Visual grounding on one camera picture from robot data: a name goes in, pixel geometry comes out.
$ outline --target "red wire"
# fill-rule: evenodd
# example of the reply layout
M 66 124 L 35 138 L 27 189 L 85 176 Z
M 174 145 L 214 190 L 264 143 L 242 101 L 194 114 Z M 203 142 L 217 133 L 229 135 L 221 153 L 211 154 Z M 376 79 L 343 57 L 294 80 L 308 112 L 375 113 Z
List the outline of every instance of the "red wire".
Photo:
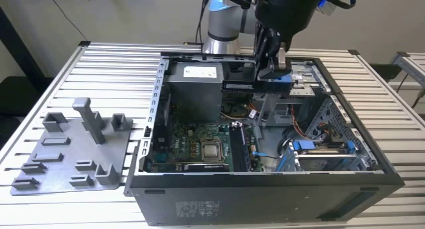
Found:
M 303 138 L 306 138 L 306 135 L 304 135 L 304 133 L 302 132 L 299 126 L 298 126 L 298 122 L 296 122 L 296 120 L 294 119 L 294 109 L 292 109 L 292 106 L 291 106 L 290 111 L 291 111 L 291 123 L 292 123 L 292 128 L 294 128 L 294 130 L 296 131 L 298 135 L 302 136 Z
M 250 107 L 254 111 L 256 111 L 256 109 L 254 108 L 251 102 L 248 102 L 248 107 Z

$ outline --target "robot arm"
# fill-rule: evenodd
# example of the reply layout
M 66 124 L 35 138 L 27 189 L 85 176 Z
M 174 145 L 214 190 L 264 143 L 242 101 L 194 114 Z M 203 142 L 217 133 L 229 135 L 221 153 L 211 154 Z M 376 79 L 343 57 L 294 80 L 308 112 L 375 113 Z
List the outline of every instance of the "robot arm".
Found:
M 230 0 L 247 9 L 251 0 Z M 311 19 L 314 10 L 323 0 L 254 0 L 256 18 L 254 34 L 255 79 L 275 79 L 290 73 L 288 62 L 279 63 L 290 48 L 291 37 L 302 31 Z M 348 9 L 354 6 L 339 0 L 324 0 Z

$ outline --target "white wall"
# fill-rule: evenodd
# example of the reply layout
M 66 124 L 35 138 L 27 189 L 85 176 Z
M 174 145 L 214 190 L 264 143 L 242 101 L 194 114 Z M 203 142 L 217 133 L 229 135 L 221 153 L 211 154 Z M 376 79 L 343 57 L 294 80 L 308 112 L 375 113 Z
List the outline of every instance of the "white wall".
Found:
M 408 104 L 408 106 L 412 105 L 412 102 L 416 99 L 418 92 L 419 92 L 419 90 L 414 90 L 414 89 L 410 89 L 410 90 L 408 89 L 400 89 L 399 90 L 398 95 L 404 100 L 404 102 Z M 414 107 L 414 111 L 418 114 L 425 114 L 425 98 L 419 99 L 418 104 Z
M 55 0 L 91 41 L 193 41 L 201 0 Z M 425 52 L 423 0 L 356 0 L 351 10 L 316 13 L 291 47 L 356 49 L 366 60 L 387 63 L 395 51 Z M 39 68 L 51 75 L 81 36 L 50 0 L 0 0 Z M 202 28 L 206 36 L 206 21 Z M 242 45 L 251 37 L 241 37 Z

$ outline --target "white sticker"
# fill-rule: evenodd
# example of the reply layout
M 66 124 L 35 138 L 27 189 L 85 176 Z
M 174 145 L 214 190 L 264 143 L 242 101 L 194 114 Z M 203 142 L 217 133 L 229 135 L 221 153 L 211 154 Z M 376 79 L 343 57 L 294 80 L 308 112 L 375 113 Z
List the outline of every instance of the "white sticker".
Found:
M 302 76 L 299 76 L 298 74 L 291 74 L 291 78 L 292 79 L 302 79 Z
M 226 89 L 251 89 L 251 85 L 226 84 Z
M 183 77 L 217 78 L 217 69 L 215 67 L 186 66 Z
M 250 112 L 248 112 L 248 118 L 252 118 L 255 114 L 256 114 L 256 111 L 255 111 L 255 110 L 250 110 Z
M 304 70 L 304 66 L 291 65 L 291 69 L 295 70 L 295 71 L 303 71 Z
M 218 212 L 219 201 L 175 202 L 175 213 L 178 218 L 214 218 L 218 216 Z

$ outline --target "wire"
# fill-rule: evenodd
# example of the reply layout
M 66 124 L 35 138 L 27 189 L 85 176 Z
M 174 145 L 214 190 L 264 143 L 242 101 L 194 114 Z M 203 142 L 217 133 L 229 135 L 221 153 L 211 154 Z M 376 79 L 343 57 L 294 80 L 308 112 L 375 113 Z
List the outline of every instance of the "wire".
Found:
M 61 11 L 61 13 L 63 14 L 63 17 L 65 17 L 65 19 L 67 20 L 67 22 L 70 23 L 70 25 L 73 25 L 74 29 L 79 32 L 79 34 L 81 34 L 83 40 L 86 40 L 86 37 L 83 36 L 83 34 L 82 34 L 82 32 L 79 31 L 79 29 L 77 28 L 77 26 L 73 24 L 73 22 L 71 22 L 71 21 L 69 20 L 69 18 L 66 17 L 66 14 L 63 13 L 63 10 L 59 8 L 57 2 L 55 2 L 54 0 L 51 0 L 51 1 L 53 1 L 53 3 L 55 4 L 55 6 L 57 6 L 58 10 Z
M 246 114 L 227 114 L 227 116 L 233 117 L 233 116 L 246 116 Z
M 326 0 L 326 1 L 342 9 L 350 9 L 355 6 L 355 0 L 350 0 L 350 4 L 342 2 L 340 0 Z
M 202 18 L 203 18 L 203 12 L 205 12 L 205 7 L 207 5 L 207 1 L 209 0 L 202 0 L 201 3 L 201 13 L 199 13 L 199 20 L 198 20 L 198 26 L 197 26 L 197 32 L 195 32 L 195 36 L 194 36 L 194 42 L 198 42 L 198 36 L 199 36 L 199 42 L 202 44 Z
M 264 153 L 259 153 L 259 152 L 251 152 L 251 155 L 254 155 L 256 157 L 267 157 L 267 158 L 272 158 L 272 159 L 279 159 L 279 157 L 271 157 L 271 156 L 266 155 Z
M 414 102 L 412 102 L 412 105 L 411 105 L 411 109 L 414 108 L 414 106 L 416 106 L 416 104 L 418 104 L 418 102 L 419 102 L 419 97 L 416 97 L 416 99 L 414 100 Z
M 287 137 L 287 134 L 288 132 L 292 130 L 292 125 L 287 126 L 283 131 L 280 132 L 280 137 L 282 138 L 286 138 Z
M 248 108 L 250 108 L 251 110 L 256 111 L 256 109 L 254 108 L 251 102 L 248 102 Z
M 225 113 L 219 112 L 219 114 L 226 117 L 227 119 L 231 119 L 231 120 L 238 120 L 238 119 L 244 119 L 244 118 L 235 118 L 235 117 L 231 117 L 231 116 L 227 116 Z
M 221 147 L 221 158 L 222 158 L 222 163 L 223 163 L 223 161 L 225 161 L 225 156 L 223 156 L 223 154 L 222 154 L 222 147 Z
M 302 132 L 299 126 L 298 126 L 298 122 L 296 122 L 296 120 L 295 120 L 295 118 L 294 118 L 292 105 L 291 105 L 290 111 L 291 111 L 291 124 L 292 124 L 294 131 L 296 131 L 296 133 L 298 133 L 298 135 L 299 135 L 300 137 L 307 138 L 306 135 L 303 134 L 303 132 Z
M 396 90 L 395 90 L 396 93 L 398 93 L 398 91 L 399 91 L 400 85 L 403 84 L 403 82 L 404 82 L 407 76 L 408 76 L 408 74 L 406 73 L 406 75 L 404 75 L 403 79 L 400 80 L 399 85 L 398 85 L 398 87 L 396 87 Z

